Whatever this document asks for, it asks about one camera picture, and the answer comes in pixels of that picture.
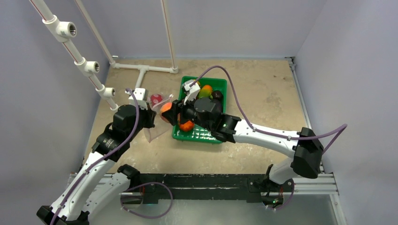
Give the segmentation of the peach fruit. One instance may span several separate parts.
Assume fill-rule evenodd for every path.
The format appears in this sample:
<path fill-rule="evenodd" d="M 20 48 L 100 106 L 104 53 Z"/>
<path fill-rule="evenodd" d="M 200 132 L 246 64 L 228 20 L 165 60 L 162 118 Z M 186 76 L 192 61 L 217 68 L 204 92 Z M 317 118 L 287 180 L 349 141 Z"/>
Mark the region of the peach fruit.
<path fill-rule="evenodd" d="M 160 109 L 160 117 L 163 121 L 165 121 L 166 123 L 169 123 L 169 121 L 162 115 L 164 112 L 170 110 L 172 107 L 172 103 L 171 102 L 167 102 L 165 103 L 161 109 Z"/>

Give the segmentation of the clear zip top bag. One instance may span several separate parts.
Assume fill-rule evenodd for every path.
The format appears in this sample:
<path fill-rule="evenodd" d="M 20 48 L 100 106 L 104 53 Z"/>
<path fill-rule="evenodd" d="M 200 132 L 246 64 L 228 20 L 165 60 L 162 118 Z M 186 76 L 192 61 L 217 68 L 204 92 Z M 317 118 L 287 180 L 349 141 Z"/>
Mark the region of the clear zip top bag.
<path fill-rule="evenodd" d="M 164 134 L 165 132 L 167 132 L 171 128 L 171 125 L 169 123 L 166 123 L 165 121 L 163 121 L 161 119 L 160 109 L 165 103 L 171 102 L 173 97 L 174 97 L 173 94 L 163 95 L 163 100 L 160 103 L 155 104 L 155 105 L 152 105 L 150 97 L 148 98 L 149 105 L 150 105 L 151 109 L 154 112 L 156 112 L 156 116 L 154 118 L 155 127 L 143 129 L 144 135 L 149 143 L 151 141 L 153 141 L 154 139 L 158 138 L 159 136 L 161 136 L 162 134 Z"/>

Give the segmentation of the red tomato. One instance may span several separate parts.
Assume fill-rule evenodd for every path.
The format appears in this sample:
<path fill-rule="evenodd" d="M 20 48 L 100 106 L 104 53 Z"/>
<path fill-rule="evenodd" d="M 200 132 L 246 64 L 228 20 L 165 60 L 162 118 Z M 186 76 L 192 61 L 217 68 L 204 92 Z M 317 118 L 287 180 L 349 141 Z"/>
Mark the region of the red tomato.
<path fill-rule="evenodd" d="M 163 100 L 163 95 L 161 95 L 161 94 L 152 94 L 150 96 L 150 100 L 151 100 L 152 105 L 158 104 L 158 103 L 160 103 Z"/>

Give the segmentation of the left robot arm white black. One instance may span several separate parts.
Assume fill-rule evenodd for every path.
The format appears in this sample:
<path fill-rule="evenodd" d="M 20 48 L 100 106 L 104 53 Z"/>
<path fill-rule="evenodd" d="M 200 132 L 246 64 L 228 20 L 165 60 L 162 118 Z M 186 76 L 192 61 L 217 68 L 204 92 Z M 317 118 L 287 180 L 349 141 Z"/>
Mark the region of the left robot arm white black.
<path fill-rule="evenodd" d="M 113 121 L 100 134 L 91 153 L 71 184 L 50 206 L 41 206 L 38 218 L 46 225 L 88 225 L 111 199 L 123 190 L 136 191 L 140 172 L 129 165 L 101 188 L 98 183 L 130 148 L 130 142 L 143 128 L 153 128 L 156 112 L 122 105 Z"/>

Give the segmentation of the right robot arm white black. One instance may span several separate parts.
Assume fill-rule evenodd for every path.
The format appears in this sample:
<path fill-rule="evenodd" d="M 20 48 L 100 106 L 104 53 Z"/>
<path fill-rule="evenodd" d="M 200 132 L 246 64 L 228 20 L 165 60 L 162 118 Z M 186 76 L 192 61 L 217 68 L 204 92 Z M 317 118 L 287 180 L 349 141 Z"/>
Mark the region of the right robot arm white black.
<path fill-rule="evenodd" d="M 219 103 L 206 97 L 186 104 L 175 100 L 162 106 L 160 112 L 162 119 L 171 125 L 190 121 L 218 141 L 253 144 L 286 155 L 284 161 L 268 167 L 263 184 L 270 191 L 292 178 L 316 179 L 320 174 L 323 146 L 315 139 L 313 130 L 306 127 L 300 132 L 255 127 L 223 113 Z"/>

